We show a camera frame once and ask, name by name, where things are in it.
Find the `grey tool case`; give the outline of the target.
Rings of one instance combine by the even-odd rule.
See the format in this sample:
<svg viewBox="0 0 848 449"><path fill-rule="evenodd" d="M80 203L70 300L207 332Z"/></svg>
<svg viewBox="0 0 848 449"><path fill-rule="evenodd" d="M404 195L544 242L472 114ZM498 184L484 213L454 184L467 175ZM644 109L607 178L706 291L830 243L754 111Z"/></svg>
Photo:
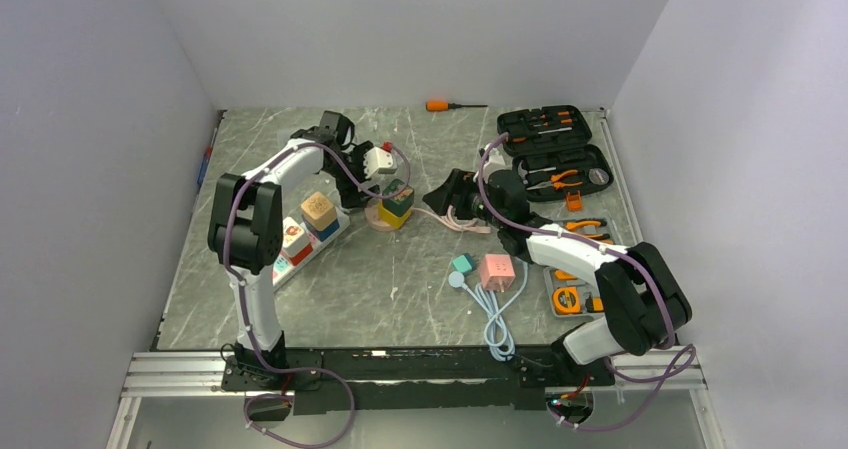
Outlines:
<svg viewBox="0 0 848 449"><path fill-rule="evenodd" d="M615 230L613 224L606 218L559 219L555 221L569 231L586 236L601 243L614 244ZM546 286L548 301L555 318L576 321L590 321L604 315L604 306L599 291L589 282L562 269L547 266L543 268L543 281ZM551 295L553 291L563 286L576 286L580 293L583 312L577 315L557 316L553 312Z"/></svg>

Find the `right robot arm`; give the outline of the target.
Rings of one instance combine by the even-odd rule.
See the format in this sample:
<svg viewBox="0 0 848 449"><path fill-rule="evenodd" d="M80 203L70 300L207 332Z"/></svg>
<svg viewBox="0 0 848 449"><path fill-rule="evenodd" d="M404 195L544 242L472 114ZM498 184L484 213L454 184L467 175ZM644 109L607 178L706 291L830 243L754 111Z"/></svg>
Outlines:
<svg viewBox="0 0 848 449"><path fill-rule="evenodd" d="M564 384L578 382L590 363L607 356L641 356L672 344L677 329L692 318L690 303L656 246L601 243L566 229L532 210L511 170L483 178L455 169L423 201L441 216L483 220L495 228L508 254L567 272L598 291L602 316L553 345L551 370Z"/></svg>

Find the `white cube adapter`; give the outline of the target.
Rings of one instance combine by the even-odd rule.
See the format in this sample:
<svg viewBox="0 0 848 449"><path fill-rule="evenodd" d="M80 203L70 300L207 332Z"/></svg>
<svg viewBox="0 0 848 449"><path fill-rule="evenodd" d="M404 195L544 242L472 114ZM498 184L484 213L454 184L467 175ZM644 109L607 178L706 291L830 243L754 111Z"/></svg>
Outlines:
<svg viewBox="0 0 848 449"><path fill-rule="evenodd" d="M288 259L297 258L310 245L307 230L292 217L284 218L282 235L281 252Z"/></svg>

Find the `black tool case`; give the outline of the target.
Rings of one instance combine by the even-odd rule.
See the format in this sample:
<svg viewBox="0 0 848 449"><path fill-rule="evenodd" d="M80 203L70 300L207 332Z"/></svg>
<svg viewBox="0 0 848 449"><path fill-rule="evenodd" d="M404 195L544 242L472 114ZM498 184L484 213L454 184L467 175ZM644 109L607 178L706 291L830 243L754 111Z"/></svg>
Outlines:
<svg viewBox="0 0 848 449"><path fill-rule="evenodd" d="M601 149L591 143L592 131L581 111L572 105L544 106L501 114L497 131L508 135L503 151L521 177L531 202L553 202L568 196L588 196L606 190L614 182L613 171ZM584 183L579 187L530 190L552 174L577 169Z"/></svg>

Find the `red cube adapter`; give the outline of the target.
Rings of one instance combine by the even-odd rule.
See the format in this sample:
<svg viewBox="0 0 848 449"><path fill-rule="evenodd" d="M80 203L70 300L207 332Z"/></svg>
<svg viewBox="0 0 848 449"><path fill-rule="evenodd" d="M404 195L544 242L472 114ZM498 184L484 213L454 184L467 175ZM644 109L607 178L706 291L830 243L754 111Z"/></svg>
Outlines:
<svg viewBox="0 0 848 449"><path fill-rule="evenodd" d="M307 259L312 252L313 246L310 243L307 243L300 251L291 251L291 253L287 255L287 258L292 266L298 266Z"/></svg>

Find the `teal cube adapter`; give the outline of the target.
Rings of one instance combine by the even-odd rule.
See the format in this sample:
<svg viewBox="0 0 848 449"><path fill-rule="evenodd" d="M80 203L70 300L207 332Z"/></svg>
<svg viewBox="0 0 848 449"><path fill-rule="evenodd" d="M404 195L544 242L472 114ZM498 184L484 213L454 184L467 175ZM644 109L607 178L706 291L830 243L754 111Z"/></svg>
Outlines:
<svg viewBox="0 0 848 449"><path fill-rule="evenodd" d="M463 275L468 275L477 268L475 259L468 253L456 256L452 259L451 264L457 272Z"/></svg>

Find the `pink cube socket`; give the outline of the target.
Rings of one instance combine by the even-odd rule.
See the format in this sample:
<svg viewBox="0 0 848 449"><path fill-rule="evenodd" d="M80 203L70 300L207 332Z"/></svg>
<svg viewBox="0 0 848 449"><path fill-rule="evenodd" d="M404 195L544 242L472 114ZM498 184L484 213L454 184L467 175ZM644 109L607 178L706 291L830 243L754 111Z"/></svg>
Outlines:
<svg viewBox="0 0 848 449"><path fill-rule="evenodd" d="M482 288L493 292L506 292L516 278L512 257L508 254L486 254L479 273Z"/></svg>

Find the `light blue round plug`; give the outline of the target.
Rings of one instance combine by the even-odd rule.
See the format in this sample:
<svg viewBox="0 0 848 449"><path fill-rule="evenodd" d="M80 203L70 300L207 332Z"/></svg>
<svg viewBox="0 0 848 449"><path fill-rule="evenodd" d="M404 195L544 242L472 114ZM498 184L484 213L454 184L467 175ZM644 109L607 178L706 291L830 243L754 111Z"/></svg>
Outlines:
<svg viewBox="0 0 848 449"><path fill-rule="evenodd" d="M459 271L452 271L447 277L448 284L455 289L465 289L467 287L465 275Z"/></svg>

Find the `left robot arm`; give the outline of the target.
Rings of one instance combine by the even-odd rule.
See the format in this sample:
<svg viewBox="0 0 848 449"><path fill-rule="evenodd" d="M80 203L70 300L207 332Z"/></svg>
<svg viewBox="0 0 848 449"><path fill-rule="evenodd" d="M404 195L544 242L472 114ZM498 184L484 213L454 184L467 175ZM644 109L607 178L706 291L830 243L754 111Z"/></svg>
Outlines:
<svg viewBox="0 0 848 449"><path fill-rule="evenodd" d="M370 180L393 174L406 155L393 143L377 146L354 140L355 125L326 111L318 125L294 131L283 148L242 174L223 174L216 183L207 243L228 274L238 304L234 345L237 367L264 389L287 375L284 330L274 308L276 285L323 250L350 224L349 213L379 198ZM314 197L296 221L285 215L286 191L307 176L326 173L335 180L340 202Z"/></svg>

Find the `white long power strip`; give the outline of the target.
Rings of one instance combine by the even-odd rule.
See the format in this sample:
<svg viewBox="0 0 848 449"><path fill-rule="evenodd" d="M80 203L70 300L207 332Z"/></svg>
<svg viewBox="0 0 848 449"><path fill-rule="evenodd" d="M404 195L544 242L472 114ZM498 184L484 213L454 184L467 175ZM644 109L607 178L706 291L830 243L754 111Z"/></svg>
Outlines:
<svg viewBox="0 0 848 449"><path fill-rule="evenodd" d="M306 221L290 216L283 219L283 244L272 265L272 282L276 290L289 281L308 262L337 239L350 226L350 217L336 208L336 218L325 229L314 232Z"/></svg>

